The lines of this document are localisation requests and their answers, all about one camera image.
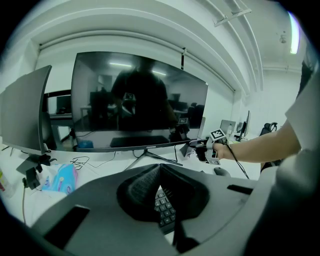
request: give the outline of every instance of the white ceiling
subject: white ceiling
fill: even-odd
[[[227,17],[231,16],[230,8],[223,1],[211,1]],[[305,54],[306,41],[302,35],[297,54],[290,53],[291,23],[288,12],[279,3],[273,1],[243,0],[242,2],[252,10],[251,13],[246,14],[246,17],[258,43],[263,67],[276,68],[289,66],[290,69],[300,70]],[[242,2],[237,0],[237,3],[243,9],[246,9]],[[230,23],[238,32],[244,45],[248,45],[248,38],[237,19],[233,19]],[[280,42],[281,37],[284,38],[286,43]]]

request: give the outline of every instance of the keyboard key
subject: keyboard key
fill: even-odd
[[[165,218],[165,219],[164,219],[164,223],[165,223],[165,224],[169,224],[170,222],[171,222],[171,219],[170,219],[170,218]]]

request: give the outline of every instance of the keyboard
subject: keyboard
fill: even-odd
[[[175,230],[176,210],[172,207],[162,189],[155,195],[154,209],[160,213],[159,227],[166,235]]]

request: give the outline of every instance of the large curved monitor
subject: large curved monitor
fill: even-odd
[[[127,151],[196,139],[207,91],[206,82],[157,60],[78,53],[71,86],[78,149]]]

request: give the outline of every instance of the computer mouse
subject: computer mouse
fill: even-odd
[[[216,167],[213,170],[214,170],[216,175],[231,177],[230,173],[227,170],[223,169],[223,168]]]

